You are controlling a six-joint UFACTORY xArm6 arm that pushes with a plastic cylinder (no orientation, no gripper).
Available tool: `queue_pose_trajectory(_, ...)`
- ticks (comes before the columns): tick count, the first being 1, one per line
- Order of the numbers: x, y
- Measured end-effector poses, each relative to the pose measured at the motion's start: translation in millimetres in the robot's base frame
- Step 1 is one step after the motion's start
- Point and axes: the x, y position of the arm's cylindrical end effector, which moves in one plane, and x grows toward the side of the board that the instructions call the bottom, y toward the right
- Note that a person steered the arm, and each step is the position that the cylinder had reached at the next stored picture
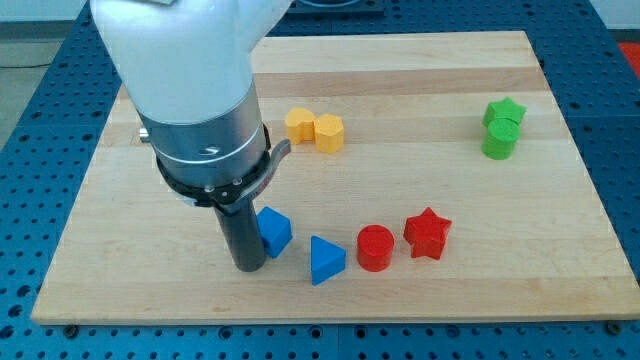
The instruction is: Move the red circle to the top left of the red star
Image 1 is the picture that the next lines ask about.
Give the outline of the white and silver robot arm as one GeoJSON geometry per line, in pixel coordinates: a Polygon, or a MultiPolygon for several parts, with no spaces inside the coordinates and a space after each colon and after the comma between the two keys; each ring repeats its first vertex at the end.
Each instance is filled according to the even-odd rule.
{"type": "Polygon", "coordinates": [[[102,41],[177,192],[206,206],[254,199],[287,142],[271,149],[251,52],[291,0],[91,0],[102,41]]]}

